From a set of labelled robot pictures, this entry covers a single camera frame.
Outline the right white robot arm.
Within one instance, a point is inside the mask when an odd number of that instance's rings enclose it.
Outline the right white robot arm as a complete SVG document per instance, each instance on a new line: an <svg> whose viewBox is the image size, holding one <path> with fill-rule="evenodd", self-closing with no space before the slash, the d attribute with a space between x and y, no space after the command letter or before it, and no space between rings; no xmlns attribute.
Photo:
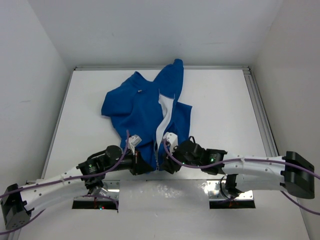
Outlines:
<svg viewBox="0 0 320 240"><path fill-rule="evenodd" d="M224 189L230 196L253 190L282 191L301 199L315 197L315 168L294 151L284 156L257 157L205 149L193 137L180 145L163 140L163 169L173 174L181 167L209 175L226 176Z"/></svg>

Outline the blue zip-up jacket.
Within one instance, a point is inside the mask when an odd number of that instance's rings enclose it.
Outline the blue zip-up jacket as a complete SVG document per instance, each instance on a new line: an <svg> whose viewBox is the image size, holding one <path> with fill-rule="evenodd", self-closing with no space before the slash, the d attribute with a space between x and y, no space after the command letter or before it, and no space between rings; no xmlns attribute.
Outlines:
<svg viewBox="0 0 320 240"><path fill-rule="evenodd" d="M165 66L153 81L136 71L106 94L101 107L101 115L110 118L120 136L121 147L126 145L127 133L142 139L136 149L154 171L156 164L161 170L164 162L165 133L176 134L179 143L189 138L192 106L179 102L183 81L181 59Z"/></svg>

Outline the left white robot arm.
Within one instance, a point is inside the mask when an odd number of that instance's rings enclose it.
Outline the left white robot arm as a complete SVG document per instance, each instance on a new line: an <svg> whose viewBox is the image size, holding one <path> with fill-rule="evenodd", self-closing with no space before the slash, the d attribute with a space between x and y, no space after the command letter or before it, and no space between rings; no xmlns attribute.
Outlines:
<svg viewBox="0 0 320 240"><path fill-rule="evenodd" d="M90 155L86 161L47 180L19 186L9 185L0 196L5 229L24 227L34 212L41 212L64 200L90 195L97 197L106 174L128 170L134 176L153 171L138 150L122 150L110 145Z"/></svg>

